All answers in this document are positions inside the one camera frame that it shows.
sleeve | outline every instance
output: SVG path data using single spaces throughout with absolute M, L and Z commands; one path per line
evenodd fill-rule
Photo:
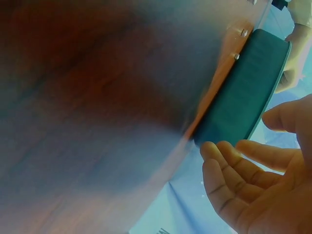
M 312 0 L 292 0 L 288 9 L 294 23 L 312 28 Z

palm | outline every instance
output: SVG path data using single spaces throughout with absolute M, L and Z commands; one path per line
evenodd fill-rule
M 251 141 L 240 142 L 237 149 L 285 174 L 263 171 L 227 142 L 206 143 L 201 149 L 205 188 L 216 212 L 242 234 L 297 233 L 302 219 L 294 211 L 307 206 L 312 195 L 302 193 L 309 181 L 301 151 Z

wooden panel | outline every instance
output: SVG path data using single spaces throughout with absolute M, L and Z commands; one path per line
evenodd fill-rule
M 243 46 L 229 23 L 265 5 L 1 0 L 1 232 L 128 231 Z

hand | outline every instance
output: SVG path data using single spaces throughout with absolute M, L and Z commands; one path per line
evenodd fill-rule
M 293 33 L 286 38 L 286 41 L 292 43 L 292 50 L 276 93 L 295 87 L 303 77 L 303 67 L 312 43 L 312 29 L 301 24 L 295 24 Z
M 281 104 L 263 116 L 272 130 L 297 133 L 299 149 L 243 140 L 204 143 L 203 176 L 215 211 L 239 234 L 312 232 L 312 95 Z M 284 172 L 265 172 L 251 161 Z

finger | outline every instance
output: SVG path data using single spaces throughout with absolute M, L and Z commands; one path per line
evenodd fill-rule
M 217 214 L 235 229 L 239 217 L 248 205 L 235 197 L 227 187 L 219 163 L 208 159 L 203 164 L 204 185 L 207 196 Z
M 302 155 L 312 169 L 312 95 L 283 103 L 263 115 L 263 122 L 272 130 L 297 133 Z
M 270 109 L 263 114 L 263 123 L 269 129 L 274 131 L 287 131 L 295 133 L 295 120 L 298 102 L 298 100 L 285 102 Z
M 262 188 L 246 183 L 240 174 L 227 163 L 215 144 L 206 142 L 202 145 L 200 151 L 206 160 L 214 159 L 219 163 L 225 183 L 235 196 L 247 203 L 251 203 L 263 193 Z
M 276 184 L 281 175 L 268 173 L 244 159 L 230 143 L 218 143 L 220 152 L 224 155 L 227 163 L 249 184 L 255 185 L 262 189 L 267 189 Z
M 281 149 L 250 140 L 238 142 L 236 148 L 246 157 L 279 172 L 285 172 L 298 149 Z

